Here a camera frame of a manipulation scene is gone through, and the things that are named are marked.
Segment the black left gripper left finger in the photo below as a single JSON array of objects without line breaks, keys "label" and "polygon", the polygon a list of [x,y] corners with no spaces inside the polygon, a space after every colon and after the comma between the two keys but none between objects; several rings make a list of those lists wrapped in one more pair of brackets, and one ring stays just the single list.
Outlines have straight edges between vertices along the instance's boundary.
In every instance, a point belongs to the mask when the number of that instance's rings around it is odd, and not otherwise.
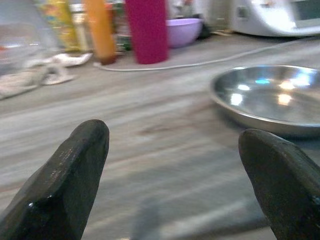
[{"label": "black left gripper left finger", "polygon": [[81,239],[99,188],[109,140],[109,128],[102,120],[78,125],[1,213],[1,239]]}]

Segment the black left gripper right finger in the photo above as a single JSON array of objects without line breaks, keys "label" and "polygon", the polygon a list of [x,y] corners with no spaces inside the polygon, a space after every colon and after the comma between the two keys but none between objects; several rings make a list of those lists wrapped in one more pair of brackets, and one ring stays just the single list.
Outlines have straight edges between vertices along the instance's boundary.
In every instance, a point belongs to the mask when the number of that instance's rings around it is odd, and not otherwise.
[{"label": "black left gripper right finger", "polygon": [[320,238],[320,167],[297,145],[246,129],[238,139],[241,162],[278,240]]}]

